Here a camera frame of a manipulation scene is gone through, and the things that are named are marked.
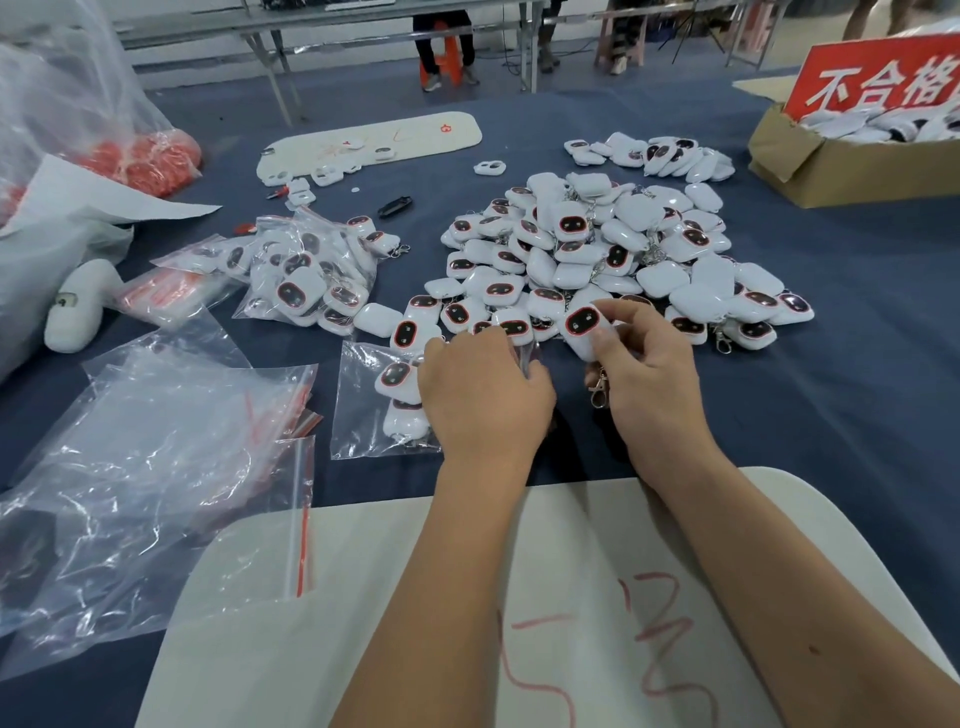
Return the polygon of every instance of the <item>pants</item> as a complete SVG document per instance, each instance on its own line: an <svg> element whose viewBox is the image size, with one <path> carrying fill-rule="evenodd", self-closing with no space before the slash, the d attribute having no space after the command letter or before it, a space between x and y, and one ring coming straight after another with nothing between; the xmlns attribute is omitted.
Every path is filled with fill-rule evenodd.
<svg viewBox="0 0 960 728"><path fill-rule="evenodd" d="M618 0L618 2L613 4L615 9L619 11L626 10L627 8L639 8L645 5L645 3L637 2L636 0ZM636 45L636 42L640 40L640 26L642 24L643 18L640 15L616 17L613 19L610 48L611 60L616 60L621 56L627 55L627 51Z"/></svg>
<svg viewBox="0 0 960 728"><path fill-rule="evenodd" d="M414 15L414 33L432 31L434 29L433 24L438 20L446 23L447 28L471 25L467 11L432 12L427 15ZM424 38L414 42L417 45L417 53L420 54L420 61L423 63L426 72L431 75L440 73L437 61L433 57L433 47L430 45L430 39ZM460 36L460 49L464 54L464 65L473 65L473 60L476 58L476 54L473 52L473 33Z"/></svg>
<svg viewBox="0 0 960 728"><path fill-rule="evenodd" d="M863 32L867 28L867 19L870 17L870 11L876 5L876 0L860 0L850 20L847 21L847 28L843 32L844 40L856 40L863 37ZM888 36L895 36L906 30L910 20L910 8L913 7L913 0L892 0L890 3L890 28L887 30Z"/></svg>

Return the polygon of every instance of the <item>finger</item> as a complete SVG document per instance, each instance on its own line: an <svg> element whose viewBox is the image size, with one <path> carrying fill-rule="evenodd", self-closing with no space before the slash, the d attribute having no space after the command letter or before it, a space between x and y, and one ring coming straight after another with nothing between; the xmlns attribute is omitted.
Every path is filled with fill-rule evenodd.
<svg viewBox="0 0 960 728"><path fill-rule="evenodd" d="M626 376L636 369L639 364L634 356L620 341L616 331L610 328L598 328L590 335L593 353L597 361L606 370L611 382Z"/></svg>
<svg viewBox="0 0 960 728"><path fill-rule="evenodd" d="M543 366L539 361L531 361L527 368L530 383L543 396L548 397L551 403L557 401L557 391L553 388L553 379L550 377L550 370Z"/></svg>

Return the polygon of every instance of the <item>cardboard box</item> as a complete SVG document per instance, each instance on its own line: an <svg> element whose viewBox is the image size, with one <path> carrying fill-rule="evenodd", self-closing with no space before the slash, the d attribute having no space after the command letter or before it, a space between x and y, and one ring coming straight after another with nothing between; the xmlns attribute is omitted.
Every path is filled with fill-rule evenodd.
<svg viewBox="0 0 960 728"><path fill-rule="evenodd" d="M782 113L795 78L736 84L775 102L750 138L750 169L795 205L960 195L960 140L855 144L823 139Z"/></svg>

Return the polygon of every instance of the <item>table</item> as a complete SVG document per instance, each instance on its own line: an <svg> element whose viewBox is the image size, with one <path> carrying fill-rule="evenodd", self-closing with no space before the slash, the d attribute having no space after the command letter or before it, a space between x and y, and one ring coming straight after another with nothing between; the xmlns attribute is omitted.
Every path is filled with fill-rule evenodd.
<svg viewBox="0 0 960 728"><path fill-rule="evenodd" d="M700 103L692 104L690 99ZM400 195L410 209L383 227L412 252L381 266L373 299L403 307L422 280L441 274L447 249L438 238L454 215L477 209L536 172L577 169L563 149L571 138L676 133L730 154L737 173L718 185L732 255L768 266L816 307L817 318L780 330L764 352L722 356L696 351L711 426L740 466L794 473L829 497L859 529L957 664L960 661L960 449L952 413L960 343L951 316L960 247L956 201L923 200L820 210L794 207L747 170L747 140L767 102L715 80L650 83L629 92L514 95L453 106L472 113L484 133L476 148L362 170L335 184L313 207L333 219L372 214ZM338 124L385 121L381 109ZM218 202L212 216L143 226L121 264L125 279L150 257L255 213L283 213L264 201L253 169L260 150L283 130L252 134L213 158L204 177L178 197ZM502 178L470 167L500 158ZM641 174L606 165L620 182ZM456 180L436 184L437 179ZM357 185L361 192L350 193ZM324 458L336 397L340 341L320 329L233 321L234 298L214 309L255 367L317 362L311 406L326 415L317 430L315 505L430 495L441 458L433 455L330 462ZM85 387L80 362L149 327L109 315L82 354L39 354L0 386L0 483ZM581 362L558 342L543 347L558 390L556 429L536 460L531 483L575 482L631 473L609 414L594 411L582 388ZM80 657L0 683L4 726L131 728L161 637L100 645Z"/></svg>

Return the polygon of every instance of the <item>white keychain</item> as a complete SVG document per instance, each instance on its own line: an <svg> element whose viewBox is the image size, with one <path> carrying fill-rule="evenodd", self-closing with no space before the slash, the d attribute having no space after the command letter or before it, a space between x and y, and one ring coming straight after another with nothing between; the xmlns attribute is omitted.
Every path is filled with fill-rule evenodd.
<svg viewBox="0 0 960 728"><path fill-rule="evenodd" d="M751 291L738 283L735 295L726 300L727 315L742 324L758 324L772 319L780 312L780 302L773 296Z"/></svg>
<svg viewBox="0 0 960 728"><path fill-rule="evenodd" d="M619 295L643 293L643 286L630 276L609 276L600 274L594 277L593 283L609 293Z"/></svg>
<svg viewBox="0 0 960 728"><path fill-rule="evenodd" d="M354 326L381 339L388 338L401 321L402 313L380 303L368 303L353 317Z"/></svg>
<svg viewBox="0 0 960 728"><path fill-rule="evenodd" d="M440 307L440 299L420 294L407 303L403 318L422 324L436 324L437 319L440 318Z"/></svg>
<svg viewBox="0 0 960 728"><path fill-rule="evenodd" d="M492 240L468 240L464 246L464 257L477 265L492 265L493 255L498 247Z"/></svg>
<svg viewBox="0 0 960 728"><path fill-rule="evenodd" d="M605 276L627 276L633 264L633 253L622 246L611 245L600 273Z"/></svg>
<svg viewBox="0 0 960 728"><path fill-rule="evenodd" d="M490 319L490 312L480 299L467 296L444 306L440 320L451 333L460 333Z"/></svg>
<svg viewBox="0 0 960 728"><path fill-rule="evenodd" d="M473 269L476 263L472 263L464 256L462 252L454 251L446 257L446 276L452 279L463 280Z"/></svg>
<svg viewBox="0 0 960 728"><path fill-rule="evenodd" d="M484 237L496 239L502 235L513 232L514 220L511 220L509 217L501 217L500 215L485 217L477 223L477 230Z"/></svg>
<svg viewBox="0 0 960 728"><path fill-rule="evenodd" d="M591 305L596 301L603 301L604 299L611 299L613 295L608 293L603 288L594 283L588 283L575 294L573 298L570 299L570 303L567 306L567 310L575 311L577 308L580 308L585 305Z"/></svg>
<svg viewBox="0 0 960 728"><path fill-rule="evenodd" d="M621 195L613 211L635 232L648 231L663 219L663 205L646 195Z"/></svg>
<svg viewBox="0 0 960 728"><path fill-rule="evenodd" d="M300 316L326 293L326 282L313 268L296 268L284 278L274 292L274 303L280 313Z"/></svg>
<svg viewBox="0 0 960 728"><path fill-rule="evenodd" d="M642 232L636 232L622 220L611 220L600 228L604 240L625 248L631 253L642 253L650 247L650 240Z"/></svg>
<svg viewBox="0 0 960 728"><path fill-rule="evenodd" d="M723 200L720 199L720 195L714 192L713 188L706 182L688 184L684 188L684 192L696 207L706 212L716 214L723 207Z"/></svg>
<svg viewBox="0 0 960 728"><path fill-rule="evenodd" d="M683 334L694 346L707 342L709 336L707 325L691 321L672 305L666 307L663 318L673 324L673 328Z"/></svg>
<svg viewBox="0 0 960 728"><path fill-rule="evenodd" d="M383 434L399 443L422 440L430 434L430 423L423 413L423 405L390 400L387 416L383 419Z"/></svg>
<svg viewBox="0 0 960 728"><path fill-rule="evenodd" d="M558 263L579 263L595 265L604 259L607 249L603 245L590 245L582 240L562 243L553 254Z"/></svg>
<svg viewBox="0 0 960 728"><path fill-rule="evenodd" d="M504 276L484 289L483 303L493 308L512 306L519 301L522 291L523 279L520 276Z"/></svg>
<svg viewBox="0 0 960 728"><path fill-rule="evenodd" d="M405 404L420 404L420 387L417 382L417 367L405 361L395 361L387 366L373 383L376 393Z"/></svg>
<svg viewBox="0 0 960 728"><path fill-rule="evenodd" d="M689 209L684 213L683 218L685 223L695 225L703 232L723 232L727 229L727 224L723 221L723 218L701 209Z"/></svg>
<svg viewBox="0 0 960 728"><path fill-rule="evenodd" d="M690 283L690 275L679 263L664 260L656 265L640 268L636 272L636 282L650 298L662 299L669 296L671 291Z"/></svg>
<svg viewBox="0 0 960 728"><path fill-rule="evenodd" d="M752 291L759 291L767 296L779 296L783 293L783 281L756 263L737 263L733 276L736 282L743 283Z"/></svg>
<svg viewBox="0 0 960 728"><path fill-rule="evenodd" d="M390 348L395 352L422 354L430 339L442 339L444 334L436 324L404 319L396 325L390 337Z"/></svg>
<svg viewBox="0 0 960 728"><path fill-rule="evenodd" d="M559 243L585 241L590 237L587 208L573 200L556 203L551 209L553 232Z"/></svg>
<svg viewBox="0 0 960 728"><path fill-rule="evenodd" d="M690 280L704 285L721 299L733 295L735 279L733 261L716 253L704 253L693 263Z"/></svg>
<svg viewBox="0 0 960 728"><path fill-rule="evenodd" d="M571 349L586 362L596 361L590 334L599 328L613 328L604 315L592 305L582 305L564 317L560 335Z"/></svg>
<svg viewBox="0 0 960 728"><path fill-rule="evenodd" d="M721 330L735 344L751 352L769 347L777 341L777 330L766 321L744 324L735 319L727 319Z"/></svg>
<svg viewBox="0 0 960 728"><path fill-rule="evenodd" d="M526 308L532 319L560 321L566 313L566 300L564 294L553 288L534 288Z"/></svg>
<svg viewBox="0 0 960 728"><path fill-rule="evenodd" d="M537 198L530 187L511 187L503 193L510 204L522 210L531 210L537 206Z"/></svg>
<svg viewBox="0 0 960 728"><path fill-rule="evenodd" d="M428 280L423 284L423 288L435 299L455 299L464 295L464 285L456 279Z"/></svg>
<svg viewBox="0 0 960 728"><path fill-rule="evenodd" d="M534 340L530 314L520 308L499 308L491 316L491 321L507 332L510 342L515 347L522 347Z"/></svg>
<svg viewBox="0 0 960 728"><path fill-rule="evenodd" d="M643 194L647 197L653 197L658 205L673 207L680 213L693 209L693 201L679 189L674 189L673 187L665 187L662 184L651 184L649 187L644 188Z"/></svg>
<svg viewBox="0 0 960 728"><path fill-rule="evenodd" d="M388 232L384 232L384 231L371 232L363 240L370 250L384 257L390 255L390 253L395 251L400 246L399 235L390 235ZM444 242L444 245L447 245L442 235L441 235L441 241ZM457 244L454 244L449 247L459 248L460 246Z"/></svg>
<svg viewBox="0 0 960 728"><path fill-rule="evenodd" d="M670 291L670 305L698 324L719 324L727 317L727 302L702 283Z"/></svg>
<svg viewBox="0 0 960 728"><path fill-rule="evenodd" d="M553 276L557 272L557 262L547 251L534 248L527 260L527 276L536 285L553 287Z"/></svg>
<svg viewBox="0 0 960 728"><path fill-rule="evenodd" d="M369 235L376 232L376 224L367 215L357 215L347 220L347 227L351 228L360 236Z"/></svg>
<svg viewBox="0 0 960 728"><path fill-rule="evenodd" d="M460 215L450 225L450 235L458 243L466 243L471 238L480 237L476 226L484 219L483 215Z"/></svg>
<svg viewBox="0 0 960 728"><path fill-rule="evenodd" d="M686 263L710 252L710 239L706 233L686 229L668 235L660 241L660 249L671 260Z"/></svg>
<svg viewBox="0 0 960 728"><path fill-rule="evenodd" d="M552 251L557 244L551 234L542 230L537 223L531 220L517 220L514 223L514 235L516 235L517 240L546 251Z"/></svg>
<svg viewBox="0 0 960 728"><path fill-rule="evenodd" d="M796 293L784 291L777 296L777 300L780 305L777 313L770 319L771 325L779 327L784 324L801 324L813 318L813 307Z"/></svg>
<svg viewBox="0 0 960 728"><path fill-rule="evenodd" d="M526 265L516 255L508 250L507 246L497 246L499 250L493 254L493 267L501 273L513 273L522 275L526 270Z"/></svg>
<svg viewBox="0 0 960 728"><path fill-rule="evenodd" d="M464 293L471 298L480 300L487 286L500 278L502 274L489 265L478 265L464 279Z"/></svg>
<svg viewBox="0 0 960 728"><path fill-rule="evenodd" d="M533 250L533 246L530 245L530 243L524 243L516 237L515 233L512 233L510 237L507 238L507 250L526 263L530 259L530 251Z"/></svg>
<svg viewBox="0 0 960 728"><path fill-rule="evenodd" d="M592 265L578 265L577 263L559 263L550 281L555 288L564 291L579 291L590 283L593 278Z"/></svg>
<svg viewBox="0 0 960 728"><path fill-rule="evenodd" d="M334 311L352 318L367 304L370 292L362 285L345 281L340 285L330 286L324 293L324 303Z"/></svg>

